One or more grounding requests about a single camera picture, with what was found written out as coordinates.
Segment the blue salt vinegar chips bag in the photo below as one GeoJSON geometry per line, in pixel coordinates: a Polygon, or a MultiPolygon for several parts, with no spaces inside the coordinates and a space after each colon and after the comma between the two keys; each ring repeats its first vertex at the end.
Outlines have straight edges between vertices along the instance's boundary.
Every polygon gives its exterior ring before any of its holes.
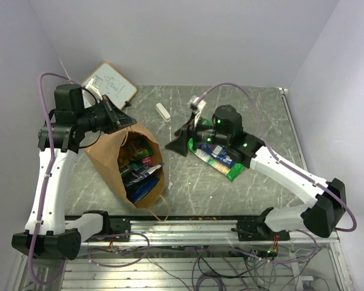
{"type": "Polygon", "coordinates": [[[213,144],[199,144],[198,149],[207,153],[211,158],[220,162],[224,166],[228,168],[232,168],[236,162],[233,161],[230,156],[227,154],[226,149],[221,145],[213,145],[213,144]]]}

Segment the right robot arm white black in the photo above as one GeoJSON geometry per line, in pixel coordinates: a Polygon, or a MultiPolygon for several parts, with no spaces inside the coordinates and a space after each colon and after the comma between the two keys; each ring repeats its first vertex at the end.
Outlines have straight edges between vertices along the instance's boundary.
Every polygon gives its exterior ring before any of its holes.
{"type": "Polygon", "coordinates": [[[288,209],[269,207],[258,216],[255,232],[263,240],[296,229],[327,238],[346,212],[345,185],[341,180],[327,181],[276,154],[260,138],[243,130],[242,117],[231,105],[217,107],[211,125],[205,124],[194,110],[165,148],[187,156],[189,141],[194,147],[223,146],[231,160],[273,179],[302,201],[302,205],[288,209]]]}

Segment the green cassava chips bag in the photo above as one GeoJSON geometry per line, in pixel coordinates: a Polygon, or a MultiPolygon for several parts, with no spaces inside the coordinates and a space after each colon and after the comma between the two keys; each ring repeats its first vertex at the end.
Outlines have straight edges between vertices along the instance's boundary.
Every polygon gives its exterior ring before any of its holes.
{"type": "Polygon", "coordinates": [[[200,125],[208,125],[212,137],[203,138],[201,142],[194,142],[194,139],[190,138],[187,142],[188,149],[203,162],[233,181],[245,169],[245,166],[232,160],[226,153],[225,146],[213,144],[216,132],[211,130],[212,124],[209,120],[203,118],[200,125]]]}

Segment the brown paper bag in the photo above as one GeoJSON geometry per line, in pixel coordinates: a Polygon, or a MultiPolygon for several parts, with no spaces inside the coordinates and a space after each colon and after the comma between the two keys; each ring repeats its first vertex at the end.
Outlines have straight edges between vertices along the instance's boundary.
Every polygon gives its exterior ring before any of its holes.
{"type": "Polygon", "coordinates": [[[159,178],[160,181],[138,202],[129,201],[127,191],[123,186],[123,179],[118,170],[120,148],[127,145],[129,141],[136,137],[144,138],[149,143],[149,146],[155,155],[153,159],[155,162],[161,162],[163,160],[157,139],[141,122],[113,134],[103,135],[94,145],[85,149],[85,152],[96,171],[114,194],[120,196],[126,203],[137,209],[148,210],[155,219],[165,221],[170,215],[170,205],[163,196],[165,180],[164,171],[162,169],[155,171],[155,177],[159,178]],[[158,217],[152,210],[152,206],[159,199],[162,199],[167,207],[167,215],[164,218],[158,217]]]}

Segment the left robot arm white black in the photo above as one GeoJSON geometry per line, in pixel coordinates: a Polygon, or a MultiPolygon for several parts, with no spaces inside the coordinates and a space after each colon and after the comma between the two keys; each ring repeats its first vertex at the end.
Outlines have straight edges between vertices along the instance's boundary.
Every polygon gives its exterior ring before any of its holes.
{"type": "Polygon", "coordinates": [[[87,132],[111,134],[136,120],[106,96],[94,97],[85,107],[78,84],[63,84],[54,91],[55,108],[38,132],[39,176],[32,211],[24,231],[12,236],[12,247],[29,258],[73,260],[81,243],[94,236],[106,240],[112,232],[109,215],[88,210],[65,222],[65,201],[70,172],[87,132]]]}

